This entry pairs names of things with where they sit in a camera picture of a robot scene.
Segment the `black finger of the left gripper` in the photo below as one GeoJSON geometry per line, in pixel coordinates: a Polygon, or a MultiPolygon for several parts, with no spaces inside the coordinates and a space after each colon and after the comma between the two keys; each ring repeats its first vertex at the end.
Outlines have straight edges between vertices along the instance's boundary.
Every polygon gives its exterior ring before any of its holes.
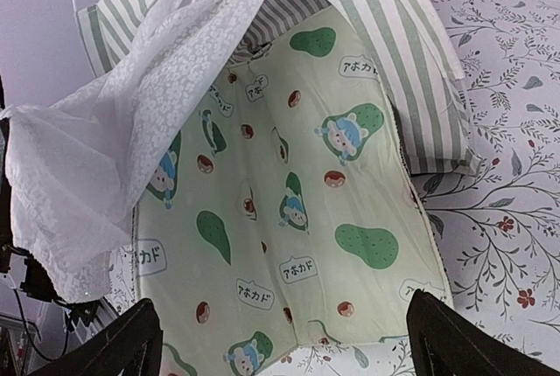
{"type": "Polygon", "coordinates": [[[12,231],[11,231],[11,186],[6,177],[6,155],[10,124],[7,118],[1,119],[1,205],[0,205],[0,231],[1,231],[1,273],[6,274],[10,269],[12,231]]]}

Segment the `green patterned cushion mat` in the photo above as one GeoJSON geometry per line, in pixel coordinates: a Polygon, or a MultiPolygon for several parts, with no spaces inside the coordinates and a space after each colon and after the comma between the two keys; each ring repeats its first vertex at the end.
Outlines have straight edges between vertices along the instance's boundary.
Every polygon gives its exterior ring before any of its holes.
{"type": "Polygon", "coordinates": [[[306,345],[368,367],[417,290],[451,299],[390,102],[334,8],[220,72],[136,214],[163,375],[256,375],[306,345]]]}

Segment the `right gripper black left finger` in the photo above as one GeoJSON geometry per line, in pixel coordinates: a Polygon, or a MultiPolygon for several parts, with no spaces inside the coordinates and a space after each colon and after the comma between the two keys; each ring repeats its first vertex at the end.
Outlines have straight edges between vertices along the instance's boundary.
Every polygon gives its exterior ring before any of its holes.
{"type": "Polygon", "coordinates": [[[158,376],[163,331],[153,302],[144,298],[73,351],[47,364],[35,376],[158,376]]]}

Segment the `white tent pole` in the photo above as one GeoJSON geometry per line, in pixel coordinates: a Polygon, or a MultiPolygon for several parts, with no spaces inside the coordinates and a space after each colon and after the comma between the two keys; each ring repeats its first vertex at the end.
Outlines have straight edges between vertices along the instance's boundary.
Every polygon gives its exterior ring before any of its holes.
{"type": "Polygon", "coordinates": [[[88,64],[91,68],[91,71],[92,71],[94,77],[100,77],[100,76],[102,76],[102,70],[101,70],[102,64],[99,60],[95,61],[95,57],[90,52],[90,49],[91,49],[90,44],[93,43],[93,40],[89,39],[89,38],[86,38],[86,36],[84,35],[84,29],[82,28],[83,24],[81,22],[81,20],[82,20],[82,17],[81,17],[82,10],[78,10],[77,0],[71,0],[71,5],[72,5],[72,11],[73,11],[73,20],[74,20],[74,23],[76,25],[76,29],[79,33],[80,41],[83,45],[84,52],[87,56],[88,64]]]}

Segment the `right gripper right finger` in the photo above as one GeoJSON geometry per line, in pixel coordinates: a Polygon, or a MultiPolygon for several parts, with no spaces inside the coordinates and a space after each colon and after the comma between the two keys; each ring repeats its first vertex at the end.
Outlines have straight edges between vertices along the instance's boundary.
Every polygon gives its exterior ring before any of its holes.
{"type": "Polygon", "coordinates": [[[549,366],[488,336],[429,292],[414,292],[406,321],[417,375],[551,374],[549,366]]]}

